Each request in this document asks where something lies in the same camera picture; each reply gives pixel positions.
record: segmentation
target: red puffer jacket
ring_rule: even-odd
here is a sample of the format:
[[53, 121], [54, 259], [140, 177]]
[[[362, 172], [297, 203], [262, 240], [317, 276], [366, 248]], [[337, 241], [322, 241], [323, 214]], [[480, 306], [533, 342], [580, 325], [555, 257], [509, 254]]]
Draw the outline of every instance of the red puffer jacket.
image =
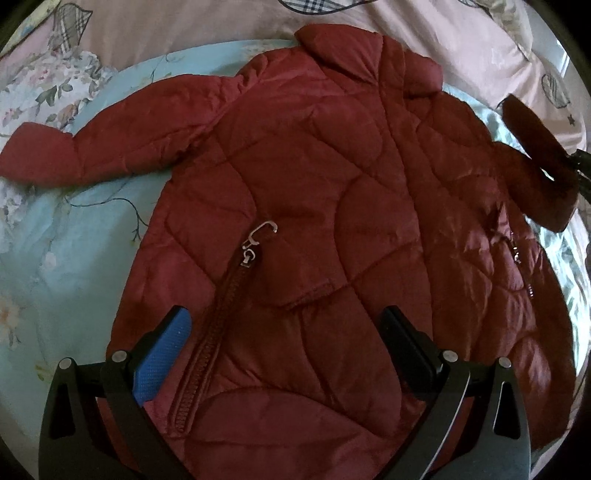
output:
[[[147, 405], [160, 432], [197, 478], [372, 478], [421, 413], [374, 324], [395, 304], [464, 359], [508, 356], [533, 447], [559, 436], [571, 326], [522, 214], [543, 180], [441, 92], [431, 60], [352, 27], [297, 38], [234, 78], [157, 82], [75, 137], [28, 124], [0, 155], [1, 175], [46, 186], [176, 164], [110, 345], [190, 310]], [[264, 225], [244, 256], [268, 220], [277, 233]]]

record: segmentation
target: pillowcase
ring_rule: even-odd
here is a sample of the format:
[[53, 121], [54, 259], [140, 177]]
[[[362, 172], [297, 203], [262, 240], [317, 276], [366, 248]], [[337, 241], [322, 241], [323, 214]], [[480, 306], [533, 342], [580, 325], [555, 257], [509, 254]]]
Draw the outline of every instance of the pillowcase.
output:
[[33, 32], [41, 23], [43, 23], [47, 17], [49, 17], [49, 15], [51, 15], [59, 3], [60, 0], [45, 0], [41, 5], [33, 10], [33, 13], [31, 13], [31, 15], [22, 21], [19, 27], [8, 39], [8, 42], [6, 45], [4, 45], [2, 51], [0, 51], [0, 57], [6, 55], [20, 42], [27, 38], [31, 32]]
[[521, 53], [532, 60], [531, 47], [534, 36], [531, 32], [530, 19], [522, 0], [473, 0], [485, 8], [492, 19], [516, 43]]

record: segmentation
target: pink bedding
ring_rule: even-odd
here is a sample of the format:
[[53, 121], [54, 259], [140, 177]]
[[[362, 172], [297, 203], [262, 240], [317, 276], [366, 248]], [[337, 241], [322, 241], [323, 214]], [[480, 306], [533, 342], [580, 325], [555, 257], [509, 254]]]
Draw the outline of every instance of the pink bedding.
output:
[[0, 58], [0, 86], [2, 88], [11, 80], [9, 78], [11, 73], [15, 73], [16, 69], [26, 61], [27, 57], [47, 50], [52, 27], [53, 16], [50, 16], [9, 54]]
[[561, 86], [560, 76], [535, 56], [528, 61], [513, 39], [472, 0], [63, 3], [57, 15], [63, 16], [62, 23], [73, 37], [70, 43], [80, 40], [84, 50], [117, 69], [203, 44], [292, 38], [309, 23], [342, 23], [377, 31], [434, 59], [444, 67], [447, 83], [492, 108], [513, 93], [567, 151], [586, 146], [583, 118]]

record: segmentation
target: metal zipper pull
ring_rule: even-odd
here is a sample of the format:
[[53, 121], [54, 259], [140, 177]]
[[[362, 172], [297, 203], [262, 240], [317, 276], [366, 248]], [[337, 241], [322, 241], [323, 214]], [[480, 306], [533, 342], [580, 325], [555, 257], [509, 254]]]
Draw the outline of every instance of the metal zipper pull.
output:
[[252, 264], [252, 261], [256, 258], [255, 251], [252, 249], [252, 247], [254, 247], [255, 245], [259, 245], [260, 242], [257, 242], [253, 238], [253, 235], [257, 233], [265, 225], [269, 225], [270, 227], [272, 227], [273, 233], [277, 233], [277, 224], [272, 220], [267, 220], [266, 222], [263, 222], [258, 227], [256, 227], [251, 233], [249, 233], [248, 238], [242, 244], [242, 254], [244, 255], [244, 259], [242, 260], [242, 263], [240, 263], [241, 266], [249, 268]]
[[517, 242], [515, 242], [515, 234], [513, 233], [513, 230], [511, 230], [510, 232], [511, 232], [511, 238], [509, 238], [509, 243], [511, 244], [511, 249], [513, 250], [513, 261], [515, 262], [515, 265], [517, 265], [517, 269], [521, 273], [521, 278], [523, 279], [523, 282], [525, 284], [525, 288], [527, 289], [527, 294], [532, 299], [532, 298], [534, 298], [534, 289], [531, 286], [531, 283], [526, 282], [525, 278], [523, 277], [523, 272], [519, 268], [519, 266], [521, 265], [521, 257], [519, 256], [519, 249], [517, 248]]

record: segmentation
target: bedsheet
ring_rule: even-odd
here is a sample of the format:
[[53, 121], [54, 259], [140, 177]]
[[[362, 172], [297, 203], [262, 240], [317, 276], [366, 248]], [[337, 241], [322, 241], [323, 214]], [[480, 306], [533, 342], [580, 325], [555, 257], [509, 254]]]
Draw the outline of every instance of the bedsheet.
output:
[[[123, 69], [165, 53], [231, 40], [292, 38], [310, 23], [347, 24], [387, 35], [442, 65], [447, 83], [495, 108], [509, 93], [529, 106], [572, 153], [586, 146], [583, 117], [560, 76], [516, 44], [520, 9], [489, 0], [63, 0], [60, 48], [80, 43]], [[511, 0], [523, 7], [523, 0]]]
[[[238, 41], [145, 61], [113, 77], [75, 117], [71, 129], [77, 132], [105, 107], [157, 80], [181, 73], [233, 75], [254, 55], [292, 45], [283, 40]], [[517, 146], [495, 112], [453, 87], [446, 89], [468, 102], [496, 140]], [[104, 359], [131, 264], [169, 178], [169, 172], [162, 171], [84, 189], [39, 191], [15, 228], [14, 246], [0, 254], [0, 321], [4, 319], [12, 338], [0, 344], [0, 430], [31, 472], [36, 470], [53, 371], [65, 356], [79, 363]], [[585, 249], [568, 232], [557, 237], [540, 233], [540, 241], [556, 265], [567, 298], [580, 368], [589, 340], [585, 294], [591, 287], [581, 267]]]
[[[95, 55], [78, 49], [66, 55], [46, 51], [29, 57], [0, 91], [0, 151], [24, 122], [64, 130], [112, 75]], [[29, 190], [0, 179], [0, 253], [10, 249], [12, 230], [27, 210]], [[0, 329], [0, 342], [6, 336]]]

